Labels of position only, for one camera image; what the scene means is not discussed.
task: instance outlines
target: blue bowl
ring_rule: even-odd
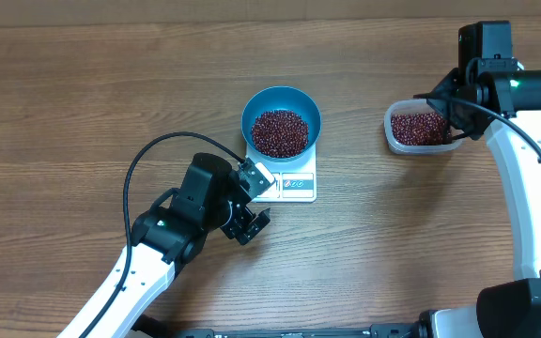
[[[261,117],[264,112],[282,109],[298,114],[308,124],[308,145],[299,155],[279,159],[264,155],[256,150],[254,142],[252,142],[252,126],[256,118]],[[289,86],[274,86],[262,90],[250,99],[241,115],[241,133],[243,133],[245,142],[268,161],[294,161],[301,157],[317,142],[320,135],[320,125],[320,111],[315,102],[306,93]]]

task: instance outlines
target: white scale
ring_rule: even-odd
[[[314,202],[317,199],[317,145],[288,162],[265,160],[249,145],[245,156],[254,163],[262,162],[275,179],[274,185],[253,202]]]

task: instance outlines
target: clear plastic container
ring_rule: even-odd
[[[387,110],[383,125],[385,127],[385,137],[387,143],[395,154],[399,155],[434,155],[441,154],[446,151],[451,151],[458,148],[463,140],[456,140],[450,145],[440,146],[406,146],[397,142],[392,132],[392,115],[410,115],[410,114],[427,114],[435,112],[426,100],[401,100],[398,101]]]

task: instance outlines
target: wooden table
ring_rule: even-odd
[[[541,17],[511,20],[515,56],[541,69]],[[400,157],[382,127],[393,102],[456,65],[457,29],[476,21],[0,29],[0,337],[55,336],[100,285],[124,245],[122,182],[138,149],[197,131],[243,154],[241,110],[272,85],[322,111],[317,201],[272,205],[243,248],[213,233],[149,315],[176,329],[360,327],[511,281],[485,140]],[[132,217],[180,184],[197,151],[218,153],[176,139],[146,155]]]

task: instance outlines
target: bowl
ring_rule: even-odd
[[[308,124],[308,144],[298,155],[290,158],[273,158],[260,153],[252,141],[252,126],[264,112],[289,110],[301,117]],[[274,86],[266,88],[254,95],[243,109],[241,115],[241,133],[245,142],[267,161],[294,161],[303,156],[317,142],[320,135],[320,111],[315,102],[306,93],[290,86]]]
[[[427,104],[427,100],[401,100],[398,101],[387,110],[383,127],[385,128],[385,137],[387,144],[393,153],[398,155],[436,155],[447,151],[452,151],[462,145],[462,139],[456,140],[450,145],[439,146],[407,146],[399,143],[392,131],[392,115],[411,115],[411,114],[427,114],[435,111]]]

